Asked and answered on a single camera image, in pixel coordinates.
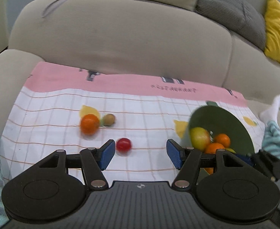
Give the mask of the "green plastic colander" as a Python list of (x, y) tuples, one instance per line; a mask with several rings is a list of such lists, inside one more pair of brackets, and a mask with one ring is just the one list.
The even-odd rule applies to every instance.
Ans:
[(220, 108), (215, 102), (208, 102), (206, 106), (200, 106), (191, 114), (182, 134), (181, 146), (192, 146), (190, 129), (194, 127), (206, 129), (210, 134), (211, 143), (214, 143), (215, 136), (224, 133), (231, 140), (229, 148), (237, 154), (246, 156), (255, 153), (253, 142), (244, 125), (232, 113)]

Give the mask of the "beige sofa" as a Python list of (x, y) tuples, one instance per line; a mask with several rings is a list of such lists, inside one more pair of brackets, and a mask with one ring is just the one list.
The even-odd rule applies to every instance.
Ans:
[(280, 64), (195, 12), (141, 0), (34, 0), (0, 54), (0, 132), (40, 61), (221, 86), (254, 113), (280, 94)]

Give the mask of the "orange mandarin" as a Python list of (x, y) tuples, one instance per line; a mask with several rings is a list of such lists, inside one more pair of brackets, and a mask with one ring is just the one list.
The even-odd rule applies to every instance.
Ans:
[[(220, 144), (220, 143), (211, 143), (211, 144), (209, 144), (209, 145), (206, 147), (204, 153), (205, 153), (205, 154), (214, 154), (214, 155), (215, 155), (215, 154), (216, 154), (216, 151), (217, 151), (218, 149), (225, 149), (225, 147), (224, 147), (222, 144)], [(209, 175), (213, 174), (213, 168), (205, 168), (205, 171), (206, 171)]]
[(224, 133), (220, 133), (217, 136), (215, 136), (213, 138), (213, 141), (215, 143), (219, 143), (219, 144), (223, 145), (225, 148), (229, 148), (231, 145), (231, 140), (230, 140), (229, 136)]
[(87, 114), (80, 121), (80, 130), (85, 135), (94, 135), (99, 129), (99, 119), (93, 114)]

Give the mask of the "pink white checkered cloth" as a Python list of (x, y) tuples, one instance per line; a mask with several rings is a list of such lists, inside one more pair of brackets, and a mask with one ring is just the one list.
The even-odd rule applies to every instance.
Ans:
[[(40, 62), (27, 78), (2, 133), (0, 159), (9, 181), (57, 149), (77, 154), (109, 139), (128, 138), (131, 151), (115, 154), (104, 175), (114, 180), (173, 181), (177, 171), (166, 154), (166, 141), (178, 141), (190, 115), (215, 102), (247, 129), (258, 151), (264, 124), (243, 95), (223, 88), (164, 77), (105, 75)], [(80, 130), (83, 116), (99, 119), (94, 135)], [(103, 126), (114, 114), (116, 122)]]

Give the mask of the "grey houndstooth cushion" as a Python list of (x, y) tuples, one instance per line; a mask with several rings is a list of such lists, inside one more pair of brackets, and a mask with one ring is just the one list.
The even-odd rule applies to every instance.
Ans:
[(246, 0), (198, 0), (196, 12), (265, 49), (265, 20)]

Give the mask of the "right leg striped pyjama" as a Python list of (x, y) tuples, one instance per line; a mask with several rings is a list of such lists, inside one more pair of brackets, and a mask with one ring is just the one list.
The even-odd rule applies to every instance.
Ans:
[(259, 114), (265, 124), (265, 133), (261, 148), (280, 160), (280, 127), (278, 113), (280, 110), (280, 94), (274, 97), (271, 106)]

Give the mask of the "yellow cushion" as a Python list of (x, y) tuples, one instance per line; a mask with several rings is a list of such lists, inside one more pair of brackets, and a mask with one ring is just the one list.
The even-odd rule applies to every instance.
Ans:
[(266, 25), (264, 54), (280, 63), (280, 2), (278, 0), (267, 0), (264, 19)]

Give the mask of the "yellow-green pear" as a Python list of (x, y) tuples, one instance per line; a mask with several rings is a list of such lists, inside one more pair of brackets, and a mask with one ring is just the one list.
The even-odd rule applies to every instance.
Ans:
[(209, 132), (202, 127), (194, 127), (190, 129), (191, 145), (204, 152), (207, 146), (211, 143)]

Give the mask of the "red cherry tomato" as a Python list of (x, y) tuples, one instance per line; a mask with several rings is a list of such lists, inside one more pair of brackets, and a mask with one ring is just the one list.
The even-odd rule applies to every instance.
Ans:
[(128, 138), (120, 138), (116, 142), (116, 150), (119, 152), (129, 152), (132, 148), (132, 143)]

